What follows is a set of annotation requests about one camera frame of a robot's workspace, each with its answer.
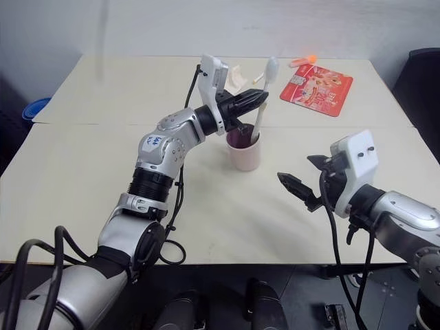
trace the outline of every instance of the robotic arm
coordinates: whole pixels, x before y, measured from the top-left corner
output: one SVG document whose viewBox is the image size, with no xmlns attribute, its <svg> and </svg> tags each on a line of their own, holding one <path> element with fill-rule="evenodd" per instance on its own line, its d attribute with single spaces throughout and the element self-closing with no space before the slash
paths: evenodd
<svg viewBox="0 0 440 330">
<path fill-rule="evenodd" d="M 331 157 L 309 156 L 324 175 L 330 208 L 349 218 L 347 244 L 360 228 L 373 230 L 391 253 L 419 273 L 418 329 L 440 329 L 440 213 L 395 191 L 373 187 L 378 160 L 369 131 L 346 137 L 330 147 Z M 293 175 L 279 173 L 286 189 L 302 199 L 310 212 L 325 202 Z"/>
<path fill-rule="evenodd" d="M 203 106 L 168 115 L 141 139 L 133 181 L 102 229 L 98 251 L 90 261 L 63 272 L 50 329 L 93 329 L 124 286 L 157 261 L 166 236 L 160 221 L 186 154 L 214 132 L 245 129 L 237 118 L 268 96 L 259 89 L 231 95 L 223 90 L 227 72 L 226 64 L 204 55 L 197 72 Z M 48 280 L 21 301 L 18 318 L 0 314 L 3 329 L 36 329 L 50 284 Z"/>
</svg>

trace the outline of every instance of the white wall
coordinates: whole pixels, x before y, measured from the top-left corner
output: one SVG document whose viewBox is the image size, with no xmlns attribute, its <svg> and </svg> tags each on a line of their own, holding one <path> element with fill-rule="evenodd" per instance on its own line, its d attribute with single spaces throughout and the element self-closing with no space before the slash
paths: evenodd
<svg viewBox="0 0 440 330">
<path fill-rule="evenodd" d="M 439 0 L 0 0 L 0 68 L 27 100 L 102 50 L 369 58 L 392 87 L 409 50 L 435 46 Z"/>
</svg>

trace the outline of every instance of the pink cup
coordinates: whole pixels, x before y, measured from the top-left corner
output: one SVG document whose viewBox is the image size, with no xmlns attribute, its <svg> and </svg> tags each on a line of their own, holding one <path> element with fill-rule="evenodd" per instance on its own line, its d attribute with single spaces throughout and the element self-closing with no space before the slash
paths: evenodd
<svg viewBox="0 0 440 330">
<path fill-rule="evenodd" d="M 228 143 L 229 156 L 232 164 L 240 171 L 253 171 L 259 167 L 261 161 L 260 136 L 254 144 L 250 144 L 250 136 L 254 125 L 245 124 L 248 130 L 243 135 L 238 129 L 228 132 L 226 142 Z"/>
</svg>

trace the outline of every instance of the gray floor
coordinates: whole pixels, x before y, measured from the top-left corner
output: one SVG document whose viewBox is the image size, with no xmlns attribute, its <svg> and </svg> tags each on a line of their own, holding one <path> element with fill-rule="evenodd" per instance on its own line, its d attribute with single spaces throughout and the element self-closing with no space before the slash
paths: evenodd
<svg viewBox="0 0 440 330">
<path fill-rule="evenodd" d="M 318 314 L 322 304 L 343 304 L 349 329 L 357 329 L 340 282 L 318 276 L 313 265 L 156 266 L 136 285 L 127 287 L 99 329 L 126 329 L 146 312 L 154 320 L 178 292 L 198 289 L 210 299 L 210 329 L 250 329 L 241 317 L 248 278 L 267 281 L 281 297 L 290 329 L 324 329 Z M 24 294 L 42 283 L 50 267 L 30 266 Z M 0 285 L 0 310 L 6 308 L 10 278 Z M 362 304 L 368 329 L 407 329 L 415 319 L 417 283 L 401 267 L 371 274 Z M 357 289 L 351 287 L 352 294 Z"/>
</svg>

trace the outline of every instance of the toothbrush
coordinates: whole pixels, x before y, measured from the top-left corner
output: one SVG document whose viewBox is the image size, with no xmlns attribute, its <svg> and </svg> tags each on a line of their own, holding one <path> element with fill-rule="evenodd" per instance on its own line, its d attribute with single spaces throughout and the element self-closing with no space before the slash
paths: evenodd
<svg viewBox="0 0 440 330">
<path fill-rule="evenodd" d="M 276 57 L 272 56 L 267 61 L 266 69 L 263 74 L 264 79 L 265 79 L 264 88 L 263 88 L 264 91 L 267 91 L 269 88 L 269 84 L 273 83 L 276 80 L 276 75 L 278 74 L 279 66 L 280 65 L 278 64 L 278 60 L 276 59 Z M 250 136 L 251 145 L 254 144 L 259 138 L 261 122 L 263 120 L 263 113 L 264 113 L 264 110 L 266 109 L 266 106 L 267 106 L 267 102 L 264 102 L 258 108 L 258 115 L 256 116 L 254 129 L 253 129 L 252 134 Z"/>
</svg>

